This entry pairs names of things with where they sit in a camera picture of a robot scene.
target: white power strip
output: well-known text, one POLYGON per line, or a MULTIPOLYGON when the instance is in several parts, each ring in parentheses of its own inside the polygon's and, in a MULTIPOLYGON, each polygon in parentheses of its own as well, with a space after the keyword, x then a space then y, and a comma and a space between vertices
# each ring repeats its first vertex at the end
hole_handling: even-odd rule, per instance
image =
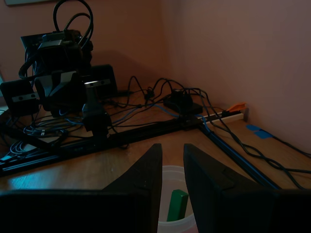
MULTIPOLYGON (((233 115, 233 116, 227 116, 227 117, 224 117, 222 118, 223 122, 224 123, 230 123, 230 122, 233 122, 233 121, 236 121, 236 120, 243 120, 244 118, 244 114, 243 113, 239 113, 239 114, 236 114, 236 115, 233 115)), ((215 123, 216 125, 221 125, 222 123, 220 122, 219 119, 216 119, 216 120, 212 120, 213 123, 215 123)))

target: electronic device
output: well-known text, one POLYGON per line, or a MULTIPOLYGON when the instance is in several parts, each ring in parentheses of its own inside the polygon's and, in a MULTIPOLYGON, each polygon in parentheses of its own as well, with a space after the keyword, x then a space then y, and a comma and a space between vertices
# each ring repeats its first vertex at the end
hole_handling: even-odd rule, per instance
POLYGON ((185 178, 200 233, 272 233, 308 229, 311 190, 257 184, 192 144, 184 146, 185 178))
POLYGON ((187 114, 201 114, 203 106, 194 103, 190 93, 178 89, 172 90, 170 97, 163 101, 164 106, 174 110, 183 115, 187 114))
MULTIPOLYGON (((118 93, 112 66, 92 67, 90 64, 93 51, 90 40, 93 34, 93 13, 89 5, 84 0, 78 0, 88 9, 89 14, 75 14, 63 31, 59 29, 57 10, 66 1, 59 1, 54 8, 55 32, 21 38, 25 47, 25 64, 18 72, 21 79, 0 85, 14 117, 35 114, 39 111, 40 104, 53 117, 59 117, 61 113, 81 112, 87 101, 90 104, 86 83, 96 83, 96 102, 118 93), (90 22, 84 35, 69 29, 70 24, 80 16, 88 17, 90 22), (30 67, 33 75, 28 76, 30 67)), ((90 127, 89 125, 87 128, 91 131, 97 130, 90 127)))
POLYGON ((103 190, 0 193, 1 227, 30 231, 41 226, 71 231, 87 227, 104 232, 156 233, 161 188, 162 147, 154 144, 103 190))

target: metal bracket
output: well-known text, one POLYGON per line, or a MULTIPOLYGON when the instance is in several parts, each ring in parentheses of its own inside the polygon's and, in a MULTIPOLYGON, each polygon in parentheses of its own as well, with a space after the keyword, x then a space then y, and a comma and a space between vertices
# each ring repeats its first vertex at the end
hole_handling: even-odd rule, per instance
POLYGON ((12 97, 12 101, 14 103, 16 102, 21 102, 21 101, 25 101, 25 100, 33 100, 33 99, 37 99, 39 98, 38 93, 34 92, 31 94, 27 94, 27 95, 21 95, 21 96, 14 96, 12 97))

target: blue cable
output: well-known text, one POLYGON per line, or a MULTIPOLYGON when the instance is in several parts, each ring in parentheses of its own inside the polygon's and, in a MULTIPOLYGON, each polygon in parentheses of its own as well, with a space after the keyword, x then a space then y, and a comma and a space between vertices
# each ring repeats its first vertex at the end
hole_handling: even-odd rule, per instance
POLYGON ((117 122, 119 122, 119 121, 125 119, 128 115, 130 115, 132 112, 136 111, 137 109, 138 109, 138 108, 133 109, 131 112, 129 112, 128 114, 126 114, 124 117, 122 117, 121 119, 116 120, 116 121, 114 121, 114 122, 112 122, 112 123, 114 124, 114 123, 117 123, 117 122))
POLYGON ((61 112, 60 112, 60 110, 59 110, 59 115, 60 115, 60 116, 66 115, 69 111, 70 111, 70 110, 68 110, 67 112, 61 114, 61 112))
MULTIPOLYGON (((210 133, 210 129, 209 129, 208 126, 207 126, 205 117, 202 116, 202 115, 196 115, 196 116, 197 116, 197 117, 202 117, 202 120, 203 120, 203 122, 204 122, 204 126, 205 126, 206 130, 210 133)), ((231 152, 233 152, 237 157, 239 157, 240 159, 242 159, 245 163, 249 164, 249 162, 248 162, 244 157, 242 157, 241 155, 239 155, 238 153, 236 153, 231 147, 229 147, 227 144, 225 144, 225 143, 223 143, 221 140, 219 140, 219 138, 216 137, 213 133, 212 133, 211 135, 212 135, 214 138, 216 138, 223 146, 225 146, 227 149, 229 149, 231 152)), ((253 170, 254 172, 256 172, 259 176, 261 176, 262 178, 264 178, 260 173, 258 173, 258 171, 257 171, 256 169, 254 169, 252 166, 251 166, 251 168, 252 168, 252 170, 253 170)))
MULTIPOLYGON (((170 113, 169 111, 167 111, 165 108, 161 107, 160 105, 155 104, 154 106, 155 106, 155 107, 158 107, 159 109, 163 110, 164 112, 166 112, 167 114, 169 114, 169 115, 171 115, 171 116, 173 116, 173 117, 179 117, 179 115, 170 113)), ((117 123, 117 122, 119 122, 119 121, 121 121, 121 120, 124 120, 127 116, 129 116, 131 113, 133 113, 133 112, 134 112, 135 110, 137 110, 137 109, 139 109, 139 108, 133 109, 133 110, 130 111, 128 114, 126 114, 124 117, 122 117, 121 119, 116 120, 116 121, 114 121, 114 122, 112 122, 112 123, 114 124, 114 123, 117 123)))
POLYGON ((170 114, 173 117, 179 117, 179 115, 170 113, 169 111, 167 111, 165 108, 161 107, 160 105, 155 104, 155 107, 158 107, 159 109, 163 110, 164 112, 166 112, 167 114, 170 114))
POLYGON ((71 121, 71 120, 69 120, 69 119, 67 119, 67 118, 65 118, 65 120, 68 121, 68 122, 71 123, 71 124, 74 124, 74 125, 83 125, 82 122, 73 122, 73 121, 71 121))

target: pink wall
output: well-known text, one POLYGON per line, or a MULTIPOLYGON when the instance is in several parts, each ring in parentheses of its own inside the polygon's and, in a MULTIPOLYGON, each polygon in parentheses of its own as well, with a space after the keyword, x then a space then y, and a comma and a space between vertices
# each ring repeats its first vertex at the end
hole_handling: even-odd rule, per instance
MULTIPOLYGON (((118 86, 125 87, 136 75, 142 82, 170 76, 170 65, 158 0, 87 0, 94 14, 93 65, 111 64, 118 86)), ((0 0, 0 71, 5 81, 18 79, 24 48, 20 37, 55 30, 52 12, 55 2, 8 7, 0 0)), ((58 12, 58 24, 78 12, 87 12, 69 1, 58 12)), ((83 33, 88 19, 80 17, 73 29, 83 33)))
POLYGON ((311 1, 163 4, 180 81, 214 104, 248 102, 251 123, 311 152, 311 1))

